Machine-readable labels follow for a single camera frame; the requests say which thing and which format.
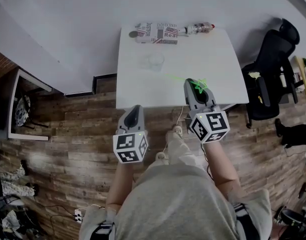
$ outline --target sneaker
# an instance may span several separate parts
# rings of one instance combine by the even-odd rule
[[[173,127],[173,132],[177,133],[181,138],[183,137],[183,129],[179,125]]]
[[[164,152],[158,152],[155,156],[155,160],[158,160],[158,159],[166,159],[166,155]]]
[[[34,196],[37,196],[38,191],[39,191],[39,187],[37,184],[33,184],[33,189],[34,189]]]
[[[27,168],[27,165],[26,165],[26,161],[25,160],[21,160],[21,166],[22,166],[22,168],[24,169],[24,171],[25,171],[25,176],[27,176],[28,175],[28,168]]]
[[[276,127],[276,133],[278,137],[283,136],[283,130],[285,128],[285,126],[283,126],[281,120],[279,118],[277,118],[275,120],[275,127]]]

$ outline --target person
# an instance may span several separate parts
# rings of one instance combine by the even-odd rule
[[[281,120],[275,120],[276,133],[278,137],[283,137],[282,145],[286,148],[292,146],[306,145],[306,124],[299,124],[293,127],[286,127]]]
[[[105,208],[90,205],[86,209],[80,240],[245,240],[248,229],[253,229],[252,240],[269,238],[268,191],[246,194],[218,141],[204,146],[212,183],[184,143],[182,132],[176,125],[167,133],[168,161],[163,152],[157,153],[133,189],[133,165],[117,165]],[[240,211],[247,218],[245,230],[237,216]]]
[[[22,176],[28,175],[28,169],[25,160],[21,160],[20,167],[13,172],[0,172],[0,197],[15,195],[19,197],[32,197],[38,193],[38,185],[31,186],[30,183],[26,185],[19,185],[14,181]]]

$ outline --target power strip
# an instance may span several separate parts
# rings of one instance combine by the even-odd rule
[[[79,210],[79,209],[75,209],[75,221],[77,223],[82,224],[83,217],[84,217],[84,215],[82,214],[82,211]]]

